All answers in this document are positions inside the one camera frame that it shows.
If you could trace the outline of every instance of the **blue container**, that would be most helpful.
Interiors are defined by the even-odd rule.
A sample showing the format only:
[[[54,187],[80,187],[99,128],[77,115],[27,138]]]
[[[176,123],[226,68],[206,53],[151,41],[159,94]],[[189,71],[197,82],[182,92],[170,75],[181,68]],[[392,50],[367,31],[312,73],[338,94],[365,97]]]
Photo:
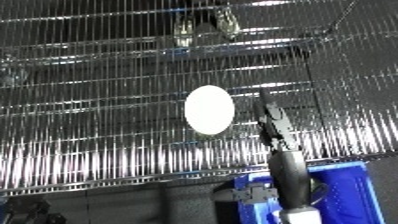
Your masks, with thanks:
[[[328,184],[329,192],[316,207],[324,224],[379,224],[385,223],[365,163],[350,162],[310,167],[311,176]],[[268,173],[239,177],[235,187],[248,183],[271,183]],[[276,199],[267,203],[244,205],[239,203],[242,224],[276,224],[272,212],[281,210]]]

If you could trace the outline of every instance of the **wire rack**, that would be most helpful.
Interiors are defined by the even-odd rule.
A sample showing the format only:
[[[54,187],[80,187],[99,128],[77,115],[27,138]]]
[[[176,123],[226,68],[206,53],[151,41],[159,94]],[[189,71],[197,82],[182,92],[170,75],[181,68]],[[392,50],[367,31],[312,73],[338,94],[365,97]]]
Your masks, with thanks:
[[[390,155],[397,146],[397,4],[360,0],[3,0],[0,188],[6,196],[266,170],[252,102],[268,88],[309,162]],[[175,44],[176,15],[231,9],[226,40],[207,20]],[[292,43],[304,43],[296,51]],[[188,94],[234,99],[224,133],[184,118]]]

